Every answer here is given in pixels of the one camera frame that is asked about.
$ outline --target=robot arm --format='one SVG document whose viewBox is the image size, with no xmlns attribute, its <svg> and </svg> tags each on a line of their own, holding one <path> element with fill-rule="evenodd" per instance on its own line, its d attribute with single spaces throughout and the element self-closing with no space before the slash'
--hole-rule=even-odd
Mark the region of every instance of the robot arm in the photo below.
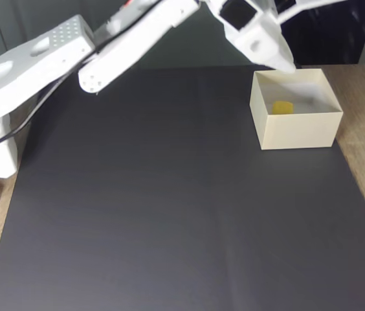
<svg viewBox="0 0 365 311">
<path fill-rule="evenodd" d="M 128 0 L 94 34 L 80 16 L 0 56 L 0 177 L 17 169 L 17 149 L 8 114 L 56 82 L 17 130 L 50 94 L 78 71 L 82 89 L 97 93 L 119 77 L 205 3 L 224 25 L 226 39 L 251 62 L 295 70 L 280 25 L 299 12 L 345 0 Z"/>
</svg>

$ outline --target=white 3d-printed part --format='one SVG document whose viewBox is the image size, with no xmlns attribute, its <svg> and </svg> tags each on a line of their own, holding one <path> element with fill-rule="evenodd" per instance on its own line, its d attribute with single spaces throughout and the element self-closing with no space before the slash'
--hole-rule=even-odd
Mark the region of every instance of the white 3d-printed part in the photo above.
<svg viewBox="0 0 365 311">
<path fill-rule="evenodd" d="M 140 7 L 153 1 L 133 0 L 115 14 L 107 25 L 117 32 L 128 25 L 129 16 L 140 15 Z M 162 0 L 150 13 L 121 37 L 107 45 L 79 71 L 81 88 L 97 93 L 140 60 L 172 27 L 176 27 L 199 9 L 195 0 Z"/>
<path fill-rule="evenodd" d="M 92 32 L 81 16 L 0 56 L 0 117 L 63 76 L 93 51 Z"/>
<path fill-rule="evenodd" d="M 318 8 L 324 5 L 332 5 L 333 3 L 343 2 L 346 0 L 296 0 L 296 4 L 291 8 L 287 9 L 285 12 L 279 14 L 278 24 L 283 24 L 288 19 L 291 19 L 295 15 L 298 15 L 304 10 L 310 10 L 312 8 Z"/>
</svg>

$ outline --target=yellow object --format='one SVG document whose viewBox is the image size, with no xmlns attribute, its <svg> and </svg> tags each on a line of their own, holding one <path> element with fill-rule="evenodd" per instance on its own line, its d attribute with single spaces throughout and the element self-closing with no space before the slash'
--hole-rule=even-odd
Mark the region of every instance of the yellow object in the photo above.
<svg viewBox="0 0 365 311">
<path fill-rule="evenodd" d="M 291 102 L 277 101 L 273 103 L 273 115 L 290 115 L 293 113 L 293 104 Z"/>
</svg>

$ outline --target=black surface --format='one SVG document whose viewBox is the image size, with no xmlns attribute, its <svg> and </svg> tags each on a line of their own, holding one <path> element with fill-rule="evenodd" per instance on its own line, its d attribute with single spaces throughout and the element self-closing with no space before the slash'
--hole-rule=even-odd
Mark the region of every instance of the black surface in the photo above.
<svg viewBox="0 0 365 311">
<path fill-rule="evenodd" d="M 365 202 L 335 144 L 260 150 L 252 69 L 70 80 L 32 127 L 0 310 L 365 310 Z"/>
<path fill-rule="evenodd" d="M 291 8 L 296 4 L 296 0 L 274 0 L 278 13 L 285 12 L 288 8 Z"/>
</svg>

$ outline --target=screw hole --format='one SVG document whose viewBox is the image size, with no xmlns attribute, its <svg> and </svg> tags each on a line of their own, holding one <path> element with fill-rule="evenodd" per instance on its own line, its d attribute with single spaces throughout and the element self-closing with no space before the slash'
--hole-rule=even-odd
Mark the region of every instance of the screw hole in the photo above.
<svg viewBox="0 0 365 311">
<path fill-rule="evenodd" d="M 252 43 L 252 45 L 250 46 L 250 50 L 252 50 L 252 52 L 258 52 L 260 48 L 260 41 L 255 41 Z"/>
</svg>

